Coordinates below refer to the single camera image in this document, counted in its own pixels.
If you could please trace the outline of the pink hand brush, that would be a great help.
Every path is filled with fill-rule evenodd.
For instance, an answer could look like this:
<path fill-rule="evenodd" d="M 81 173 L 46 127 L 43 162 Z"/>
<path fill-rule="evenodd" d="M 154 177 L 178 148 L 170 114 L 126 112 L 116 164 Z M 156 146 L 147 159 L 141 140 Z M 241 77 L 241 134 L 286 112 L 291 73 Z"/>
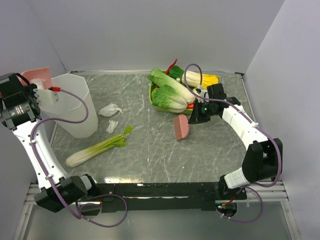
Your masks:
<path fill-rule="evenodd" d="M 185 139 L 189 134 L 188 118 L 184 114 L 180 114 L 173 119 L 176 141 Z"/>

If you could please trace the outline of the pink plastic dustpan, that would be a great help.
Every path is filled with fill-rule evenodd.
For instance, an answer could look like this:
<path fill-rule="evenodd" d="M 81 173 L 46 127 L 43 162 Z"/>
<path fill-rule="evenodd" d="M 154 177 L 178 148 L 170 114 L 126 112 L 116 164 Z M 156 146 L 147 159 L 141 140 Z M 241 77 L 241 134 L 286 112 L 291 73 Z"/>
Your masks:
<path fill-rule="evenodd" d="M 45 79 L 45 84 L 44 84 L 45 90 L 49 90 L 49 88 L 53 86 L 50 68 L 48 66 L 26 70 L 22 72 L 21 75 L 25 77 L 29 82 L 30 80 L 36 79 L 36 78 Z"/>

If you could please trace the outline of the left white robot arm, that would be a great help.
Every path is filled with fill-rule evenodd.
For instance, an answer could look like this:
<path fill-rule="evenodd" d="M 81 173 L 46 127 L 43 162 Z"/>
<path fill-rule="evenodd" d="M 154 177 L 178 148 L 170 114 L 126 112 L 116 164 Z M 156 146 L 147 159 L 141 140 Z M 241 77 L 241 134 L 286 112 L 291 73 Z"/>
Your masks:
<path fill-rule="evenodd" d="M 43 125 L 38 91 L 36 84 L 19 73 L 2 75 L 0 121 L 22 144 L 37 174 L 36 204 L 57 213 L 83 197 L 95 200 L 99 188 L 90 175 L 69 176 L 60 165 Z"/>

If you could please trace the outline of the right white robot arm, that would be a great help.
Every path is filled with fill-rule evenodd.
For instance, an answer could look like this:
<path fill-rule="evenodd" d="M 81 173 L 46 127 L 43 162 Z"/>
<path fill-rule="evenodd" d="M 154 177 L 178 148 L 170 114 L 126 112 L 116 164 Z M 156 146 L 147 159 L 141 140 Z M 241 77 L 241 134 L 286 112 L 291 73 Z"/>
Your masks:
<path fill-rule="evenodd" d="M 212 116 L 219 116 L 235 131 L 246 149 L 241 167 L 220 177 L 219 195 L 223 199 L 230 199 L 241 187 L 258 184 L 260 180 L 272 179 L 276 183 L 282 173 L 281 140 L 263 132 L 245 112 L 239 100 L 227 96 L 222 84 L 207 88 L 199 85 L 193 94 L 196 100 L 188 123 L 202 124 L 210 121 Z"/>

